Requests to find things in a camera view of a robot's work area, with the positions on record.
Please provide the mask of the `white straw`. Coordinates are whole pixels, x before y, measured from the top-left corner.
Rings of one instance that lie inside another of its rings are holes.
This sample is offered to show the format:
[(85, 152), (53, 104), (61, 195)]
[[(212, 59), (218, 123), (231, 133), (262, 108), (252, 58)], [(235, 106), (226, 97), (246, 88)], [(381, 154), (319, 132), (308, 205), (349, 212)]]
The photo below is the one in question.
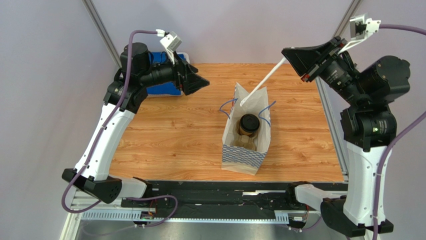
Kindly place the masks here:
[(261, 86), (287, 61), (286, 57), (283, 57), (271, 70), (270, 72), (257, 84), (257, 86), (246, 96), (241, 102), (240, 106), (242, 107), (247, 100), (261, 88)]

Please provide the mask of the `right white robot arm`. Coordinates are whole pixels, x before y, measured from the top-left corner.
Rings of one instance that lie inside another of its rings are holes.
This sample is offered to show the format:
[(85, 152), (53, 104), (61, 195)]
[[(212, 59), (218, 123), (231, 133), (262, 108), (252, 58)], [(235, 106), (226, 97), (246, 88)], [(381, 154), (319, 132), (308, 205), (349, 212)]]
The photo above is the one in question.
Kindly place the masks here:
[(311, 47), (286, 47), (282, 55), (304, 82), (323, 80), (349, 107), (340, 124), (349, 156), (346, 195), (335, 195), (307, 181), (287, 186), (288, 203), (319, 210), (325, 224), (347, 238), (362, 237), (367, 230), (390, 233), (393, 224), (383, 211), (385, 165), (388, 147), (397, 136), (397, 121), (390, 103), (410, 90), (410, 63), (386, 55), (358, 71), (347, 41), (334, 37)]

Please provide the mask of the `black plastic cup lid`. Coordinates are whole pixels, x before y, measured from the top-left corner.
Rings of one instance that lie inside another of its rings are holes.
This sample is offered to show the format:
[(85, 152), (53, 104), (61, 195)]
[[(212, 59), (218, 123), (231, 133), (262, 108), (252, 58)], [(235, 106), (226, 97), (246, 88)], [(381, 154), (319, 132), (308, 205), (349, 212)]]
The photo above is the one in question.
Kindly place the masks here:
[(260, 121), (254, 114), (245, 114), (239, 120), (239, 129), (246, 133), (255, 133), (260, 128)]

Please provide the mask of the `grey pulp cup carrier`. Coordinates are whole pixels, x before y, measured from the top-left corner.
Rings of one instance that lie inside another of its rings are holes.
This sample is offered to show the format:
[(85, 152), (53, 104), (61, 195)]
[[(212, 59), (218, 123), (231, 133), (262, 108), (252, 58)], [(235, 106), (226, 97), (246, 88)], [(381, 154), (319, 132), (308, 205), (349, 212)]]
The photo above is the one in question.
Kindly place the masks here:
[(255, 144), (256, 136), (249, 135), (238, 135), (238, 137), (234, 140), (233, 146), (241, 147), (247, 150), (256, 151), (257, 146)]

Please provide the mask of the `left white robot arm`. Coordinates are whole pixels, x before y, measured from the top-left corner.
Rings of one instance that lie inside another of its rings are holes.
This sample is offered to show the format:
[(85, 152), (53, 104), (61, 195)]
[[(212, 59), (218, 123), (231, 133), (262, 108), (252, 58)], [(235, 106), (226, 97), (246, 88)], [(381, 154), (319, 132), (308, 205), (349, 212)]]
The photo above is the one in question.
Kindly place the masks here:
[(198, 69), (173, 51), (163, 62), (154, 56), (144, 43), (125, 46), (120, 55), (122, 67), (116, 72), (103, 99), (97, 130), (83, 156), (73, 168), (66, 168), (62, 179), (69, 186), (106, 204), (117, 198), (142, 198), (149, 184), (140, 178), (119, 178), (110, 175), (113, 156), (148, 88), (172, 83), (186, 96), (209, 86), (210, 82), (198, 75)]

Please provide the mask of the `brown paper coffee cup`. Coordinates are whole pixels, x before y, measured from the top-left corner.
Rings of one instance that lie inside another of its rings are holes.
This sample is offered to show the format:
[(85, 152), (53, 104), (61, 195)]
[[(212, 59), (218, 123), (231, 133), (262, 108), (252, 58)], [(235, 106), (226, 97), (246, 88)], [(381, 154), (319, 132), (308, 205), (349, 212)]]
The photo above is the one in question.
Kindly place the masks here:
[(260, 128), (260, 122), (258, 120), (245, 121), (239, 120), (236, 131), (239, 135), (253, 136), (258, 132)]

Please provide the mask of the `blue checkered paper bag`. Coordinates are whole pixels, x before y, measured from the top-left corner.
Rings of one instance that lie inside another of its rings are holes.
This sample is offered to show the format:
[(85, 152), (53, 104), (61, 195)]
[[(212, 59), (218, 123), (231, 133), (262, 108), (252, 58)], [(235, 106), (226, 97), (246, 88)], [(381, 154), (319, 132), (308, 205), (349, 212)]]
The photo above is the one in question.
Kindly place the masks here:
[[(239, 83), (235, 85), (233, 98), (223, 103), (219, 111), (226, 115), (226, 124), (222, 135), (221, 169), (246, 175), (256, 175), (269, 151), (272, 134), (271, 107), (275, 101), (269, 103), (267, 88), (257, 90), (243, 105), (240, 102), (249, 92)], [(245, 114), (253, 114), (260, 121), (260, 128), (251, 137), (256, 151), (243, 147), (233, 146), (238, 137), (237, 126), (240, 118)]]

